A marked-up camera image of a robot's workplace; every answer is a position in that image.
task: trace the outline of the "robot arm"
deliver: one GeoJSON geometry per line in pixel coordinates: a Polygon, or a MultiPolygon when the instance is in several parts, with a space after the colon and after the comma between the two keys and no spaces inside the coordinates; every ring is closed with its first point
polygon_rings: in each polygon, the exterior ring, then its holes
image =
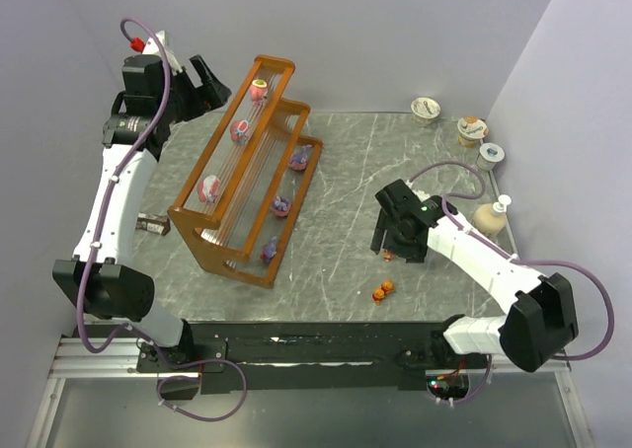
{"type": "Polygon", "coordinates": [[[149,41],[142,54],[127,58],[122,68],[125,90],[118,94],[112,116],[104,125],[101,180],[88,225],[72,259],[58,260],[53,279],[76,306],[81,277],[93,249],[97,249],[85,292],[83,311],[100,319],[128,323],[151,337],[173,362],[191,360],[193,337],[189,325],[171,315],[154,298],[153,279],[132,268],[132,240],[142,196],[170,135],[170,123],[190,120],[223,106],[230,90],[217,80],[201,57],[192,63],[201,79],[195,88],[185,68],[165,43],[171,66],[168,106],[153,132],[140,145],[126,167],[115,177],[115,168],[133,147],[156,114],[163,96],[165,78],[157,45],[149,41]],[[94,230],[101,213],[106,188],[113,188],[98,243],[94,230]]]}
{"type": "Polygon", "coordinates": [[[428,249],[457,264],[499,304],[504,316],[461,317],[443,333],[457,354],[504,354],[533,372],[577,337],[571,285],[517,265],[481,242],[465,217],[448,210],[463,229],[444,215],[439,196],[412,191],[399,180],[377,195],[382,206],[371,249],[381,248],[407,261],[424,261],[428,249]]]}

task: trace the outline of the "marble surface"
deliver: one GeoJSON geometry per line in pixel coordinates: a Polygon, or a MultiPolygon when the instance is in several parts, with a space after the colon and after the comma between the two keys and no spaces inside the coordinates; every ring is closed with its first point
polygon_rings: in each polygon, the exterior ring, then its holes
{"type": "MultiPolygon", "coordinates": [[[[142,211],[165,214],[220,114],[174,127],[143,198],[142,211]]],[[[434,162],[474,164],[477,150],[456,139],[456,121],[419,127],[402,113],[313,113],[304,133],[321,138],[323,154],[301,208],[274,289],[244,284],[199,268],[177,229],[165,237],[136,231],[135,266],[153,276],[159,300],[191,321],[419,321],[454,314],[496,316],[496,302],[446,258],[429,252],[424,263],[387,262],[370,251],[379,205],[374,195],[434,162]],[[377,306],[373,289],[384,279],[397,291],[377,306]]],[[[493,200],[490,178],[478,201],[453,203],[471,217],[493,200]]],[[[428,193],[472,193],[476,179],[443,167],[418,178],[428,193]]],[[[507,232],[501,246],[511,248],[507,232]]]]}

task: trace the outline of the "paper cup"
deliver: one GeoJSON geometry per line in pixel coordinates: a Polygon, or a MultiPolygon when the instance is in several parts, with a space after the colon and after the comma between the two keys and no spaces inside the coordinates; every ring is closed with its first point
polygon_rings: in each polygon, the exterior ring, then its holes
{"type": "Polygon", "coordinates": [[[411,103],[413,120],[419,125],[428,125],[433,122],[441,112],[441,107],[430,98],[416,98],[411,103]]]}
{"type": "Polygon", "coordinates": [[[490,131],[483,120],[472,116],[462,117],[459,119],[457,128],[458,141],[465,147],[474,147],[490,131]]]}
{"type": "Polygon", "coordinates": [[[481,145],[478,157],[476,158],[476,166],[481,170],[491,171],[496,164],[502,162],[505,158],[503,147],[497,144],[487,143],[481,145]]]}

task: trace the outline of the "small orange object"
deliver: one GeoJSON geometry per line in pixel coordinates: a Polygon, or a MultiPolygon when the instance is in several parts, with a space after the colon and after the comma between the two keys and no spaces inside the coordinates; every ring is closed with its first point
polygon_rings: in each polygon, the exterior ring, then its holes
{"type": "Polygon", "coordinates": [[[384,280],[381,289],[384,291],[384,296],[386,296],[395,291],[395,285],[390,280],[384,280]]]}
{"type": "Polygon", "coordinates": [[[375,302],[376,305],[379,305],[380,303],[382,303],[382,300],[384,300],[384,297],[386,297],[386,293],[384,292],[384,290],[382,290],[382,287],[378,287],[375,290],[373,290],[373,301],[375,302]]]}

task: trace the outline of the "beige bottle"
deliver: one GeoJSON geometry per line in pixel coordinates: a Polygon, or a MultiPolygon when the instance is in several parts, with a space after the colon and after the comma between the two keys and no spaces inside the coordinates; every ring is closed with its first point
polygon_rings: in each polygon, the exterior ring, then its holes
{"type": "Polygon", "coordinates": [[[495,203],[480,206],[472,217],[472,224],[486,238],[493,239],[507,226],[507,207],[512,199],[501,194],[495,203]]]}

